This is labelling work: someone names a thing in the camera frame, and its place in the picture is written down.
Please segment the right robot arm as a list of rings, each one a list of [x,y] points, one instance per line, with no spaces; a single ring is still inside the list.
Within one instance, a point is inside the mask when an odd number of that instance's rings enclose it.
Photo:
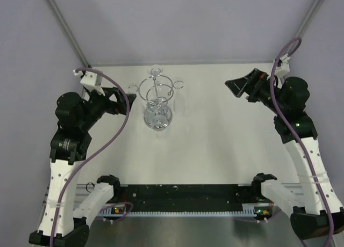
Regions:
[[[290,218],[301,240],[343,232],[343,203],[322,162],[315,125],[304,110],[310,96],[308,84],[299,77],[289,77],[281,87],[275,85],[271,90],[269,75],[253,69],[225,85],[235,97],[246,93],[250,103],[261,102],[275,113],[275,130],[293,161],[303,193],[298,196],[275,176],[258,173],[251,184],[252,198],[276,204]]]

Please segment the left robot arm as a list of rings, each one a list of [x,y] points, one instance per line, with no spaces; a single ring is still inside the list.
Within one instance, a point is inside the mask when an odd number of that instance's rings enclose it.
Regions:
[[[89,130],[104,113],[125,115],[136,94],[119,89],[93,90],[84,100],[68,92],[57,100],[58,129],[51,140],[51,181],[44,215],[38,229],[30,233],[29,243],[38,246],[85,246],[90,227],[107,202],[121,198],[120,181],[113,175],[100,176],[94,190],[75,206],[77,181],[86,160],[91,136]]]

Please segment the ribbed champagne flute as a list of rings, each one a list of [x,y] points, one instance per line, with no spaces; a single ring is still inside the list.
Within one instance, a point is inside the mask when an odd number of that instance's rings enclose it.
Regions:
[[[176,80],[173,83],[173,86],[175,89],[180,90],[180,89],[184,88],[184,82],[182,80]]]
[[[138,92],[138,86],[136,84],[130,84],[127,89],[128,93],[134,94]]]

